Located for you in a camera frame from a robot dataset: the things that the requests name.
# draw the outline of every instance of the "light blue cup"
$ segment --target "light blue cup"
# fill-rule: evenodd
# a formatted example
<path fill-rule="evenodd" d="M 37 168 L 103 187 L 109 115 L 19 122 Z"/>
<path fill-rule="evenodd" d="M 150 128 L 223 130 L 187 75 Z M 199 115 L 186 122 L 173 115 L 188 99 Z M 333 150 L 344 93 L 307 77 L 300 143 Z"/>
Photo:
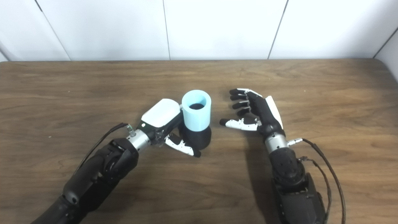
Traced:
<path fill-rule="evenodd" d="M 204 107 L 195 110 L 189 108 L 193 104 L 201 104 Z M 194 132 L 200 132 L 210 125 L 211 98 L 202 90 L 191 90 L 182 97 L 182 112 L 185 126 Z"/>

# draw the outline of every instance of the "panel seam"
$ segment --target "panel seam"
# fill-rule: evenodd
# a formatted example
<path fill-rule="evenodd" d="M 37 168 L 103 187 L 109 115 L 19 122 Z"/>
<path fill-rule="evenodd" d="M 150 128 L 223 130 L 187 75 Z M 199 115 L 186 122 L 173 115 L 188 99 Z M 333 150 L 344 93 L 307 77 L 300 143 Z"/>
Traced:
<path fill-rule="evenodd" d="M 273 45 L 275 44 L 276 36 L 278 35 L 279 27 L 281 26 L 281 23 L 282 23 L 282 20 L 283 20 L 283 16 L 285 15 L 285 11 L 286 11 L 288 3 L 289 3 L 289 0 L 286 0 L 285 8 L 283 9 L 281 20 L 279 21 L 278 28 L 276 29 L 275 37 L 274 37 L 274 40 L 272 41 L 271 48 L 269 49 L 269 53 L 268 53 L 267 59 L 269 59 L 269 57 L 271 56 L 272 48 L 273 48 Z"/>
<path fill-rule="evenodd" d="M 164 25 L 166 26 L 167 49 L 169 50 L 169 61 L 171 61 L 172 58 L 170 56 L 170 44 L 169 44 L 169 33 L 167 31 L 166 9 L 164 7 L 164 0 L 162 0 L 162 1 L 163 1 Z"/>
<path fill-rule="evenodd" d="M 376 54 L 373 56 L 375 58 L 377 54 L 380 53 L 380 51 L 384 48 L 384 46 L 390 41 L 390 39 L 394 36 L 394 34 L 398 31 L 398 27 L 395 29 L 395 31 L 391 34 L 391 36 L 387 39 L 387 41 L 381 46 L 381 48 L 376 52 Z"/>

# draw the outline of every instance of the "black robotic forearm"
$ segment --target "black robotic forearm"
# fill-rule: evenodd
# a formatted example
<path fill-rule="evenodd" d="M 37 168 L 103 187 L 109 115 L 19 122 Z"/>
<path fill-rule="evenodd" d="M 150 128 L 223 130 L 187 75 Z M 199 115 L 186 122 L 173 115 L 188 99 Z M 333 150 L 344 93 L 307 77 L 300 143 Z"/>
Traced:
<path fill-rule="evenodd" d="M 272 165 L 273 190 L 276 207 L 283 224 L 323 224 L 325 209 L 309 173 L 301 160 L 289 147 L 279 112 L 272 97 L 245 88 L 230 91 L 231 100 L 243 100 L 232 106 L 242 108 L 239 116 L 246 113 L 258 118 L 221 119 L 220 124 L 229 128 L 258 131 L 263 136 Z"/>
<path fill-rule="evenodd" d="M 273 191 L 283 224 L 323 224 L 325 208 L 321 195 L 296 153 L 289 148 L 285 132 L 274 118 L 266 100 L 257 97 L 263 136 L 272 165 Z"/>
<path fill-rule="evenodd" d="M 126 138 L 112 140 L 65 184 L 62 195 L 32 224 L 78 224 L 96 210 L 137 166 L 139 153 Z"/>
<path fill-rule="evenodd" d="M 135 131 L 125 123 L 113 127 L 97 144 L 115 128 L 127 126 L 130 135 L 127 138 L 112 140 L 86 161 L 92 152 L 90 151 L 65 184 L 61 196 L 32 224 L 81 222 L 89 212 L 96 210 L 119 181 L 137 166 L 139 153 L 150 145 L 165 143 L 178 151 L 200 157 L 201 153 L 197 149 L 171 133 L 182 123 L 183 112 L 179 104 L 170 99 L 162 99 L 141 117 Z"/>

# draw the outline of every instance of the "metal connector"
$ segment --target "metal connector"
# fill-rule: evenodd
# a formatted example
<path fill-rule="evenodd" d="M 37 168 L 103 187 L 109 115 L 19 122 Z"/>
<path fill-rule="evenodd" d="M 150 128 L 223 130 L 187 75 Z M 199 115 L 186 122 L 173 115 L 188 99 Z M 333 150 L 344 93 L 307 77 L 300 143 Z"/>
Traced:
<path fill-rule="evenodd" d="M 287 146 L 291 146 L 291 145 L 297 144 L 297 143 L 299 143 L 301 141 L 302 141 L 302 138 L 296 138 L 296 139 L 290 140 L 290 141 L 287 142 Z"/>
<path fill-rule="evenodd" d="M 134 128 L 130 124 L 127 125 L 126 128 L 127 128 L 127 131 L 129 132 L 131 137 L 134 137 L 136 135 L 136 133 L 134 131 Z"/>

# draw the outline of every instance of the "black fingertip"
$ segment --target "black fingertip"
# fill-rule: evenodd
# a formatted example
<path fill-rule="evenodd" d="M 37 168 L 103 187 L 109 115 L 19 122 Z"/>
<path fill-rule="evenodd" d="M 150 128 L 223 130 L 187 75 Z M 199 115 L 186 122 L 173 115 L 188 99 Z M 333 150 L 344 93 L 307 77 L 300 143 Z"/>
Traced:
<path fill-rule="evenodd" d="M 223 118 L 220 120 L 220 125 L 225 126 L 228 121 L 230 121 L 230 119 Z"/>
<path fill-rule="evenodd" d="M 241 108 L 241 107 L 242 107 L 242 106 L 241 106 L 240 103 L 236 103 L 236 104 L 232 105 L 232 109 L 234 109 L 234 110 L 236 110 L 236 109 L 238 109 L 238 108 Z"/>
<path fill-rule="evenodd" d="M 239 94 L 239 90 L 238 90 L 237 88 L 231 89 L 231 90 L 229 91 L 229 94 L 231 94 L 231 95 L 238 95 L 238 94 Z"/>
<path fill-rule="evenodd" d="M 193 150 L 193 156 L 196 158 L 199 158 L 202 155 L 202 153 L 199 150 Z"/>
<path fill-rule="evenodd" d="M 229 97 L 231 100 L 239 100 L 239 96 L 238 95 L 232 95 Z"/>

